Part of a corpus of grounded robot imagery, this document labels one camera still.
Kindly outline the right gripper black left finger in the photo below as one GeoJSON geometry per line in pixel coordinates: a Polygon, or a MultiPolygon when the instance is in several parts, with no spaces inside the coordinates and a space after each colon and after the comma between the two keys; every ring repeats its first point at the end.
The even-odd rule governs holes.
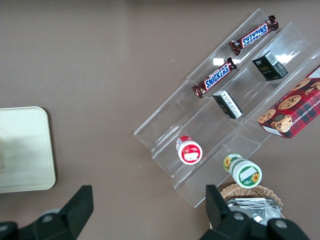
{"type": "Polygon", "coordinates": [[[76,240],[94,210],[93,189],[83,185],[58,212],[48,212],[18,232],[20,240],[76,240]]]}

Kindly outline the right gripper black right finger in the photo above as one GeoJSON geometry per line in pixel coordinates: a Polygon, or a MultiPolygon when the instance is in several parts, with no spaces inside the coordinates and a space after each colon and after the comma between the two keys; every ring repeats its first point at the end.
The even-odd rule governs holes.
{"type": "Polygon", "coordinates": [[[248,240],[251,223],[248,216],[231,211],[215,185],[206,186],[206,212],[212,228],[202,240],[248,240]]]}

